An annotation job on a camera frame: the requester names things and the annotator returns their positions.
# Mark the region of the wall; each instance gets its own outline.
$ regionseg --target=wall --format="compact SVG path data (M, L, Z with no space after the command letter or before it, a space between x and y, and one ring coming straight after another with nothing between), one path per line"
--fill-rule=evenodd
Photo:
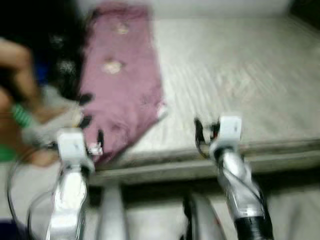
M103 0L76 0L84 16ZM128 0L151 4L156 18L272 17L286 14L292 0Z

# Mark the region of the white mattress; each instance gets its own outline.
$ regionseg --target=white mattress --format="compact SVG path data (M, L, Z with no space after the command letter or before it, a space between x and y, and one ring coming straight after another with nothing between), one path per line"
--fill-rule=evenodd
M194 117L243 117L242 143L320 137L320 35L291 18L158 19L168 116L116 165L194 151Z

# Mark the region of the purple cloth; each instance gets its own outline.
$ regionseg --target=purple cloth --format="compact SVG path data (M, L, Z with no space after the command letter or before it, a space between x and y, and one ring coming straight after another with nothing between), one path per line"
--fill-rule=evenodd
M103 135L103 156L112 159L158 120L163 91L148 8L104 2L89 24L81 94L92 94L84 115L86 142Z

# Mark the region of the green object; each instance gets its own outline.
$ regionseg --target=green object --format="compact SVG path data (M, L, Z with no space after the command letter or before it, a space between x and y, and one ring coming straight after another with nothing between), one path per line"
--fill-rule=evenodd
M19 104L15 105L12 108L12 114L16 122L22 127L25 128L30 125L32 118L29 113ZM5 145L0 144L0 163L1 162L10 162L16 156L15 151L10 149Z

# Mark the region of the bed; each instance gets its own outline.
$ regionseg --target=bed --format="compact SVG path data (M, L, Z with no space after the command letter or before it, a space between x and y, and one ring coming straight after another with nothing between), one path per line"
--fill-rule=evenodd
M194 143L194 117L243 117L240 150L254 172L320 165L319 33L292 17L155 19L166 118L113 161L106 179L144 183L212 177Z

